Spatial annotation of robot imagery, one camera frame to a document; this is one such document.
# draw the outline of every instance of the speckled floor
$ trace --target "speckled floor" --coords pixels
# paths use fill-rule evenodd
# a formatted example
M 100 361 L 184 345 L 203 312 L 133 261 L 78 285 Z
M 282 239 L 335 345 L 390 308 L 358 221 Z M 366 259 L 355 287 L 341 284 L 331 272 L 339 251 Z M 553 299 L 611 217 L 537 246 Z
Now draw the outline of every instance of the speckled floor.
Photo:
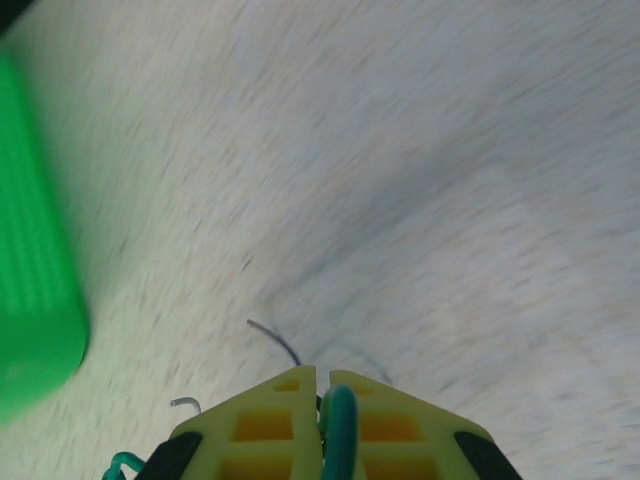
M 41 0 L 93 311 L 2 478 L 101 478 L 290 366 L 388 375 L 521 474 L 640 477 L 637 0 Z

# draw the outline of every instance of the green wire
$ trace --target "green wire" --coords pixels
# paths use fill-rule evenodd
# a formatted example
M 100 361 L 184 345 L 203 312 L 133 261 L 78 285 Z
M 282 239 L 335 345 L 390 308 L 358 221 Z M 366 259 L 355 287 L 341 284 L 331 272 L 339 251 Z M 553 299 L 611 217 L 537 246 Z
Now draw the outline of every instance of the green wire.
M 126 480 L 122 473 L 122 465 L 126 465 L 134 472 L 138 473 L 144 468 L 144 460 L 138 458 L 131 452 L 116 453 L 111 459 L 111 466 L 102 476 L 102 480 Z
M 356 395 L 346 385 L 331 387 L 320 405 L 318 429 L 326 437 L 322 480 L 352 480 L 358 445 Z

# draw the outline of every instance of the dark wire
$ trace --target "dark wire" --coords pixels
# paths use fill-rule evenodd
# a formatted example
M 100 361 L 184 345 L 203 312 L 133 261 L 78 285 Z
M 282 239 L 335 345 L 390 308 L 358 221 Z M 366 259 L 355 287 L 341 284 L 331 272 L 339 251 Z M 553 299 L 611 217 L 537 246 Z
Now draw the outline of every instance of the dark wire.
M 273 330 L 269 330 L 264 325 L 260 325 L 255 320 L 251 320 L 250 318 L 247 319 L 247 324 L 250 327 L 255 328 L 256 330 L 261 331 L 262 333 L 264 333 L 267 337 L 269 337 L 274 342 L 277 342 L 282 348 L 284 348 L 287 351 L 287 353 L 289 354 L 289 356 L 293 360 L 293 363 L 296 364 L 296 366 L 299 367 L 300 365 L 302 365 L 302 360 L 300 360 L 300 357 L 298 356 L 296 351 L 280 335 L 275 333 Z

